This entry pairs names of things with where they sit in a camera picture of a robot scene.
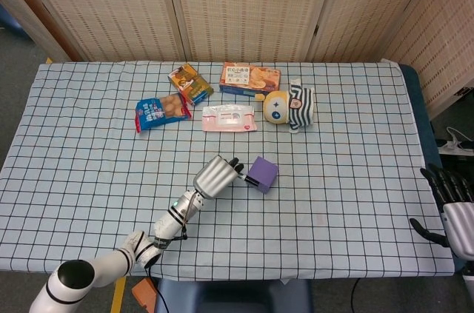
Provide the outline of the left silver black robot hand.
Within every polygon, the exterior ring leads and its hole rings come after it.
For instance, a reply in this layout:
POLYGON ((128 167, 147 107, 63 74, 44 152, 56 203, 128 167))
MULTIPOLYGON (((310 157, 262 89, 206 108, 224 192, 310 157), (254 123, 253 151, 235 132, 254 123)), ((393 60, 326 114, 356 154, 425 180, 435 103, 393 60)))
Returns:
POLYGON ((195 176, 194 189, 206 199, 215 198, 238 177, 243 168, 238 158, 227 161, 216 155, 195 176))

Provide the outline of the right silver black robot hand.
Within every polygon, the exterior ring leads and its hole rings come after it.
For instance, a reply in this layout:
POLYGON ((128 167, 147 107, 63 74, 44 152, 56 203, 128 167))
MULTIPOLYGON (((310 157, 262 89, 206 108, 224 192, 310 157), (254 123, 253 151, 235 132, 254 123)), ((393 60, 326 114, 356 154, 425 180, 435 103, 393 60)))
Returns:
POLYGON ((424 239, 451 248, 456 257, 473 260, 473 188, 461 175, 429 164, 420 169, 441 215, 443 235, 425 229, 415 218, 412 228, 424 239))

